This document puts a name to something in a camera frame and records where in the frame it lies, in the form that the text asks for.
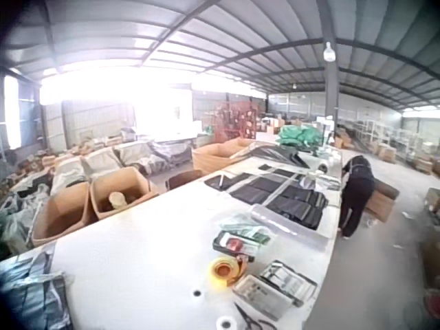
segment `ceiling light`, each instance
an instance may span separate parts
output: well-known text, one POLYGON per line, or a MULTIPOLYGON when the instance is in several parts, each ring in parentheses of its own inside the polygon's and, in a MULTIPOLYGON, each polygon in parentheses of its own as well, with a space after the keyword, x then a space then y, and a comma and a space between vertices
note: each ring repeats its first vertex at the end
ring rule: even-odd
POLYGON ((437 110, 437 108, 434 105, 424 105, 422 107, 414 107, 414 109, 420 111, 420 110, 437 110))
POLYGON ((336 53, 334 50, 331 49, 331 44, 329 42, 325 43, 324 61, 326 62, 336 61, 336 53))

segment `black pants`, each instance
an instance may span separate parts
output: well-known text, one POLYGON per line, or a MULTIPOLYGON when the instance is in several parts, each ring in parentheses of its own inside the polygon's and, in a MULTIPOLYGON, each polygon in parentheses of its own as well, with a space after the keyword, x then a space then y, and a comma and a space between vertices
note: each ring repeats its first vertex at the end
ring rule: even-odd
POLYGON ((349 179, 342 191, 339 228, 342 235, 350 237, 359 226, 360 218, 374 191, 374 181, 368 179, 349 179), (350 218, 346 221, 349 210, 350 218))

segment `concrete floor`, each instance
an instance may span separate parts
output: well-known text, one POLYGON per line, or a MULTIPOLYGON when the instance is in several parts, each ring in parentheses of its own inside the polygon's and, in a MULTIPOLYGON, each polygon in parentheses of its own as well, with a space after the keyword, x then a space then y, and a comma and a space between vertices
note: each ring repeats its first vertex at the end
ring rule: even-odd
MULTIPOLYGON (((344 162, 357 154, 343 151, 344 162)), ((336 241, 306 330, 422 329, 426 314, 418 249, 432 226, 424 197, 429 187, 440 188, 440 180, 365 156, 376 178, 400 190, 400 196, 387 223, 367 228, 361 222, 349 241, 336 241), (402 212, 414 219, 406 219, 402 212)))

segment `black jacket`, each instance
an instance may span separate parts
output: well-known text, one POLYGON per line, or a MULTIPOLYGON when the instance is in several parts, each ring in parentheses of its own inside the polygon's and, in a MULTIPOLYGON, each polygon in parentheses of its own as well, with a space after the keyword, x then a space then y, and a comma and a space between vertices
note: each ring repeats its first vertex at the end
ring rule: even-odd
POLYGON ((374 181, 370 162, 364 156, 359 155, 351 158, 342 170, 350 174, 350 180, 367 179, 374 181))

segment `window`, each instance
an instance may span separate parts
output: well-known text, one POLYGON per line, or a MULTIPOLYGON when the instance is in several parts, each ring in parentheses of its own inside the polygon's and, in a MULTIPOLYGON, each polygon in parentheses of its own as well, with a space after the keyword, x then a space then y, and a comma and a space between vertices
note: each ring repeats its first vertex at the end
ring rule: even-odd
POLYGON ((6 76, 5 80, 5 123, 10 149, 21 146, 19 82, 6 76))

